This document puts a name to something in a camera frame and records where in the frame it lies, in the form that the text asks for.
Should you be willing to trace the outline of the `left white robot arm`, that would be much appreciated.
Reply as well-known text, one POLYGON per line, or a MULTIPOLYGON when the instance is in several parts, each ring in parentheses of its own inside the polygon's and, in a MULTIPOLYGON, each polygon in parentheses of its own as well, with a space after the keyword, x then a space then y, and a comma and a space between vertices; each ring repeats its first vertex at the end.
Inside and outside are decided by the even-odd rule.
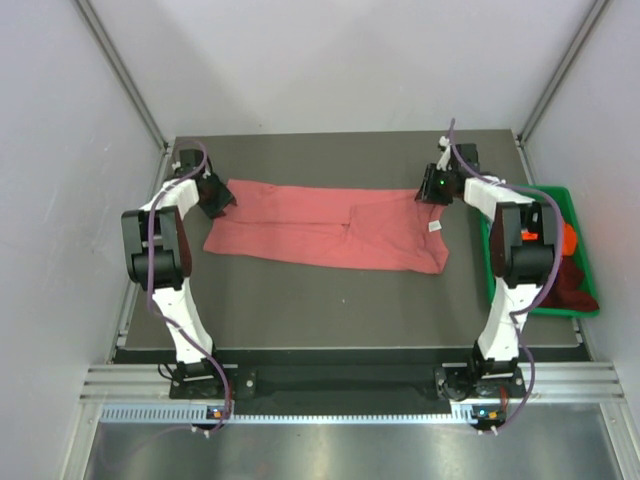
POLYGON ((236 203, 204 145, 196 143, 177 151, 170 175, 146 204, 121 215, 128 276, 146 293, 148 310, 165 323, 174 341, 172 381, 192 382, 209 397, 224 390, 227 374, 215 359, 214 341, 191 292, 193 259, 184 218, 198 207, 216 220, 236 203))

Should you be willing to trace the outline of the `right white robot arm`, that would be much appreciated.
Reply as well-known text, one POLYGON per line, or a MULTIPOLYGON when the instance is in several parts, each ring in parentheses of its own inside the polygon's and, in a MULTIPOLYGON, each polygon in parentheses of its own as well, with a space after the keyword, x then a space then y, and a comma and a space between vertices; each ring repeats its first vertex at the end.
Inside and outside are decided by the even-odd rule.
POLYGON ((480 170, 477 147, 438 143, 439 160, 427 165, 417 201, 447 206, 454 199, 489 223, 489 260, 495 293, 487 323, 464 371, 446 373, 441 393, 456 401, 494 395, 517 384, 521 335, 529 313, 555 280, 562 259, 562 215, 535 189, 509 185, 480 170))

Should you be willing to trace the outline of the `pink t shirt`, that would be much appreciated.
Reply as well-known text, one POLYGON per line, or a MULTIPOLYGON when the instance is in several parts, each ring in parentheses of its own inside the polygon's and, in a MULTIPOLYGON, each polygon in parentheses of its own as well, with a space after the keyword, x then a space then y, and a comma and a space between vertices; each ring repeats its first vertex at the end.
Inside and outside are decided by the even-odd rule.
POLYGON ((330 268, 440 274, 449 250, 443 207, 411 189, 278 186, 232 179, 236 197, 204 249, 220 255, 330 268))

